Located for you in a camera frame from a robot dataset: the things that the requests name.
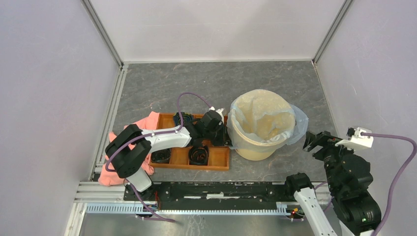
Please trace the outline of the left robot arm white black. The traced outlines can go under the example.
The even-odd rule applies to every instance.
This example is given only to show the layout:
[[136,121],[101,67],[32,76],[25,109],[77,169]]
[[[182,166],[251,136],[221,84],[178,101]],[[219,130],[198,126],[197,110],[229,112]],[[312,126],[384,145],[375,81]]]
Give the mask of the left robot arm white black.
[[206,141],[214,146],[227,145],[223,109],[211,107],[201,118],[184,122],[173,128],[147,130],[137,125],[127,126],[105,149],[108,161],[105,169],[126,179],[142,200],[154,196],[154,186],[142,168],[145,158],[154,152],[172,148],[192,149],[191,154],[203,149],[208,151]]

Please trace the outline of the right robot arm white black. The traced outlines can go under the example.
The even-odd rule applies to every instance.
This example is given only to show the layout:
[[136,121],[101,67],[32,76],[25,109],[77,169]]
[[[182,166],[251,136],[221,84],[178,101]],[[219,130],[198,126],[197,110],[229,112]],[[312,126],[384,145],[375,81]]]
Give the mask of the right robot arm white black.
[[[382,219],[380,207],[368,192],[373,182],[370,163],[354,153],[372,147],[373,138],[364,132],[360,127],[349,128],[346,140],[327,131],[305,134],[304,151],[320,147],[313,157],[324,164],[331,202],[344,236],[369,236]],[[305,173],[286,178],[284,195],[300,205],[314,235],[336,235]]]

